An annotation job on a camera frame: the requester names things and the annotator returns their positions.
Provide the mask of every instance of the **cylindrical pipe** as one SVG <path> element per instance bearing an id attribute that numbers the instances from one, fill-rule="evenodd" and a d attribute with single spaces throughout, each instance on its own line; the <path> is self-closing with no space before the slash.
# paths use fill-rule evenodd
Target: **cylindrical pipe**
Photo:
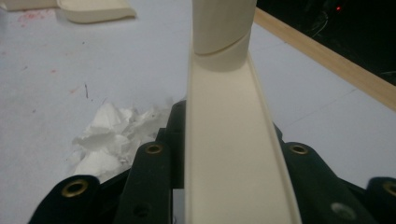
<path id="1" fill-rule="evenodd" d="M 241 65 L 256 0 L 192 0 L 193 51 L 204 67 L 229 70 Z"/>

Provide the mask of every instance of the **white table surface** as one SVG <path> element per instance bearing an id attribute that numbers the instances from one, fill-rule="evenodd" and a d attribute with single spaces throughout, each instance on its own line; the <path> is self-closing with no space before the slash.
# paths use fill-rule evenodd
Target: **white table surface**
<path id="1" fill-rule="evenodd" d="M 84 25 L 0 9 L 0 223 L 26 223 L 67 177 L 72 140 L 103 102 L 145 111 L 186 95 L 191 2 L 130 3 L 136 19 Z M 285 141 L 361 187 L 396 177 L 395 112 L 256 24 L 250 53 Z"/>

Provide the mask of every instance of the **brass grommet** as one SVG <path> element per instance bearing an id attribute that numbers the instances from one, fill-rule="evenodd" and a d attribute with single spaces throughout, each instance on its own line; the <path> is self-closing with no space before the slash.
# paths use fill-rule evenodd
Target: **brass grommet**
<path id="1" fill-rule="evenodd" d="M 77 179 L 68 183 L 62 189 L 62 196 L 73 198 L 82 194 L 88 188 L 88 182 L 84 179 Z"/>
<path id="2" fill-rule="evenodd" d="M 309 152 L 308 149 L 306 149 L 306 147 L 297 146 L 297 145 L 291 146 L 290 150 L 300 155 L 305 155 Z"/>
<path id="3" fill-rule="evenodd" d="M 387 181 L 382 185 L 382 187 L 387 191 L 387 193 L 396 197 L 396 183 Z"/>
<path id="4" fill-rule="evenodd" d="M 146 152 L 148 154 L 158 154 L 163 151 L 163 146 L 161 145 L 150 145 L 146 147 Z"/>

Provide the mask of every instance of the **crumpled white tissue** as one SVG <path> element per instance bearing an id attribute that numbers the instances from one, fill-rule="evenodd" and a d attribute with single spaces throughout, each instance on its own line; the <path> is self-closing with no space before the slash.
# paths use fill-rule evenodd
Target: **crumpled white tissue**
<path id="1" fill-rule="evenodd" d="M 166 127 L 171 107 L 169 102 L 139 114 L 133 108 L 102 105 L 84 133 L 73 140 L 78 149 L 70 158 L 71 174 L 94 175 L 105 182 L 130 168 L 137 149 Z"/>

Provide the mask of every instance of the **cream plastic part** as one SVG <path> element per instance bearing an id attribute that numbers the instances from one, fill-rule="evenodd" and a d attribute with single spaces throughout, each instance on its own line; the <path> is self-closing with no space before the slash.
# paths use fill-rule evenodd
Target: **cream plastic part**
<path id="1" fill-rule="evenodd" d="M 135 17 L 136 12 L 125 0 L 58 0 L 67 19 L 77 23 L 112 21 Z"/>
<path id="2" fill-rule="evenodd" d="M 0 0 L 0 7 L 7 11 L 57 6 L 56 0 Z"/>
<path id="3" fill-rule="evenodd" d="M 193 0 L 195 53 L 211 54 L 241 39 L 250 30 L 255 8 L 256 0 Z"/>
<path id="4" fill-rule="evenodd" d="M 205 41 L 196 39 L 201 36 L 193 26 L 186 124 L 186 223 L 301 223 L 276 132 L 248 55 L 251 23 L 239 27 L 233 24 L 238 21 L 229 24 L 219 19 L 224 18 L 222 7 L 216 5 L 219 1 L 212 5 L 193 0 L 193 5 L 203 2 L 213 14 L 203 13 L 199 22 L 222 21 L 219 28 L 225 25 L 244 33 L 240 41 L 204 56 L 196 54 L 194 43 L 201 46 Z M 250 6 L 246 0 L 229 3 Z M 199 10 L 206 8 L 193 10 L 195 20 Z M 215 30 L 210 27 L 201 32 Z M 206 42 L 211 49 L 210 41 Z"/>

